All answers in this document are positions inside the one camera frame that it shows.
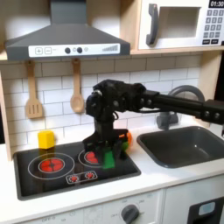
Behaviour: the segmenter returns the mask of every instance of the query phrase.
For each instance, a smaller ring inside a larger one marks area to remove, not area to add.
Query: wooden spoon
[[[71,99],[73,112],[81,113],[84,110],[84,100],[81,96],[81,62],[73,60],[73,97]]]
[[[39,102],[36,96],[36,86],[34,78],[34,67],[35,64],[33,61],[25,62],[26,70],[28,74],[29,90],[30,90],[30,99],[25,105],[25,113],[28,118],[37,118],[43,115],[42,104]]]

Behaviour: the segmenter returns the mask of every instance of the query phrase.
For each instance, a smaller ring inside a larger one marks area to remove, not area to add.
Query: stovetop
[[[50,150],[27,150],[14,155],[17,197],[30,200],[82,187],[99,185],[140,175],[124,152],[115,168],[103,169],[93,152],[82,143],[57,145]]]

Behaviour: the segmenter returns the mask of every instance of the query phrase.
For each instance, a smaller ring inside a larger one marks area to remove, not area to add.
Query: microwave keypad
[[[221,36],[224,10],[211,10],[206,13],[206,25],[202,45],[217,45]]]

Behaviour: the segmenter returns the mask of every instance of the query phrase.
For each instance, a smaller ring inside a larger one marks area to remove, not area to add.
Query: black range hood
[[[51,21],[41,30],[8,40],[8,60],[130,54],[130,43],[87,25],[86,0],[51,0]]]

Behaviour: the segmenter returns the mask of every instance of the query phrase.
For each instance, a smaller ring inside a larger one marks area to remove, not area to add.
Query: faucet
[[[202,92],[198,88],[193,86],[187,86],[187,85],[174,88],[168,95],[175,96],[184,92],[190,92],[195,94],[198,97],[198,100],[200,102],[205,101],[205,96],[202,94]],[[171,124],[178,123],[178,122],[179,122],[179,118],[177,113],[172,115],[170,112],[161,112],[159,116],[157,117],[157,126],[161,130],[169,130]]]

